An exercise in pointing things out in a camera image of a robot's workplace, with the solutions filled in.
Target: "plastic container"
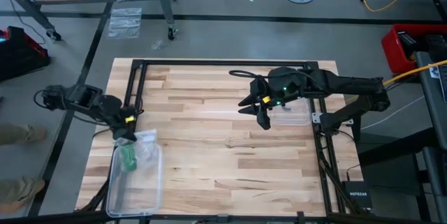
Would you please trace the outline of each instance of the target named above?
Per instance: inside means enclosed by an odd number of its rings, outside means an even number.
[[[382,38],[382,46],[385,51],[388,65],[392,72],[400,74],[416,68],[416,63],[407,59],[397,36],[398,31],[405,31],[411,37],[417,38],[428,33],[447,33],[447,25],[417,25],[394,24],[391,31]]]
[[[150,216],[161,206],[163,192],[161,147],[156,142],[137,141],[132,145],[136,157],[134,171],[125,169],[120,147],[113,152],[105,209],[113,218]]]
[[[301,98],[284,107],[275,106],[268,111],[268,116],[273,126],[307,126],[311,122],[309,100]]]

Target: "wooden table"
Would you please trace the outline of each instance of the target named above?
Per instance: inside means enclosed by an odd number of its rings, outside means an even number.
[[[107,94],[124,99],[132,61],[115,59]],[[337,73],[334,61],[318,64]],[[237,113],[251,80],[230,76],[228,71],[267,75],[272,68],[268,64],[148,67],[142,97],[145,112],[138,118],[137,130],[156,129],[163,147],[159,214],[296,216],[303,211],[306,216],[326,215],[312,126],[263,130],[254,116]],[[329,112],[345,106],[342,95],[325,102]],[[341,130],[351,133],[350,128]],[[339,175],[346,179],[346,170],[359,163],[356,146],[342,134],[334,136],[333,142]],[[77,208],[103,185],[112,150],[110,132],[94,138]],[[362,180],[360,167],[349,175]],[[336,211],[335,190],[328,181]]]

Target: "clear plastic box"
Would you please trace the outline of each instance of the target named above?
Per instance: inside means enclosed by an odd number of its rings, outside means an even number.
[[[163,192],[161,147],[156,142],[137,141],[132,145],[136,157],[134,171],[126,171],[121,147],[117,147],[113,152],[106,207],[107,214],[113,218],[150,216],[161,206]]]
[[[309,100],[300,98],[268,111],[273,126],[308,126],[311,122]]]

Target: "metal cart leg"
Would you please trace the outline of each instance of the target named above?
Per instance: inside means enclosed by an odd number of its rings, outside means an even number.
[[[174,15],[173,10],[170,6],[169,0],[160,0],[161,8],[163,9],[163,14],[165,15],[166,22],[168,23],[168,38],[169,40],[174,40],[175,32],[177,30],[175,29],[175,22],[174,22]]]
[[[37,23],[46,31],[47,36],[52,40],[61,40],[61,35],[56,32],[55,27],[48,21],[48,18],[42,14],[40,8],[30,0],[15,0],[28,14],[30,14]]]

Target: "green object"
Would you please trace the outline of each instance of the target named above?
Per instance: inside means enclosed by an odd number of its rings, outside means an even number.
[[[122,158],[122,165],[127,172],[137,169],[137,158],[135,157],[135,148],[133,144],[125,144],[119,147]]]

